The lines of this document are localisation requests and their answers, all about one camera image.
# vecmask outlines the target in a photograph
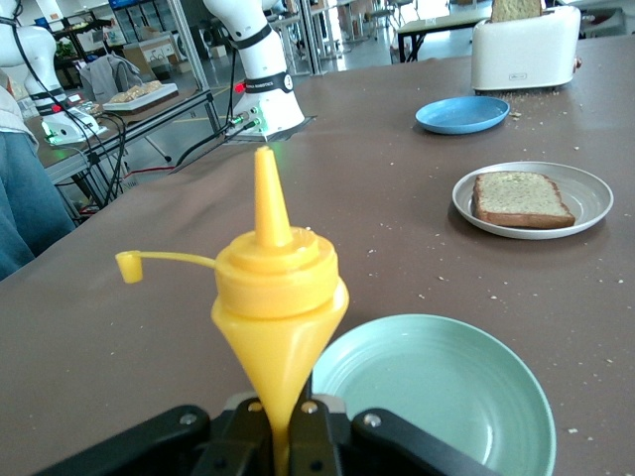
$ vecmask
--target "bread slice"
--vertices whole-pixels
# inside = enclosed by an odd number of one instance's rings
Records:
[[[490,172],[476,176],[474,215],[500,226],[565,228],[575,224],[556,183],[533,172]]]
[[[523,20],[542,14],[541,0],[494,0],[492,3],[492,22]]]

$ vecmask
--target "blue plate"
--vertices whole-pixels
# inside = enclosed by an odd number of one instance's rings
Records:
[[[509,104],[488,96],[444,99],[422,107],[415,117],[438,134],[471,134],[495,126],[509,114]]]

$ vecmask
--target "light green plate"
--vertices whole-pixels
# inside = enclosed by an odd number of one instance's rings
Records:
[[[367,322],[326,348],[313,391],[354,417],[379,407],[503,476],[549,476],[556,431],[531,371],[503,343],[458,320],[403,314]]]

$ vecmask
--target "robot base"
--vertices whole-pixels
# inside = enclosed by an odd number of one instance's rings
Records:
[[[47,136],[47,142],[53,146],[84,142],[86,138],[103,134],[108,129],[99,126],[97,121],[85,112],[76,108],[70,108],[68,114],[59,112],[51,116],[45,116],[42,127]]]
[[[275,91],[245,94],[234,110],[246,117],[245,123],[257,120],[259,124],[241,132],[238,138],[267,140],[279,132],[292,129],[305,120],[293,92]]]

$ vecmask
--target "white plate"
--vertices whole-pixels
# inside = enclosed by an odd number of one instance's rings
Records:
[[[575,224],[555,230],[538,230],[492,225],[476,218],[473,215],[472,206],[472,191],[476,176],[486,172],[504,171],[535,172],[548,176],[558,185],[563,202],[575,217]],[[454,186],[452,201],[467,221],[482,230],[507,238],[548,240],[574,235],[593,226],[613,206],[613,192],[602,179],[574,167],[547,162],[511,162],[484,167],[463,177]]]

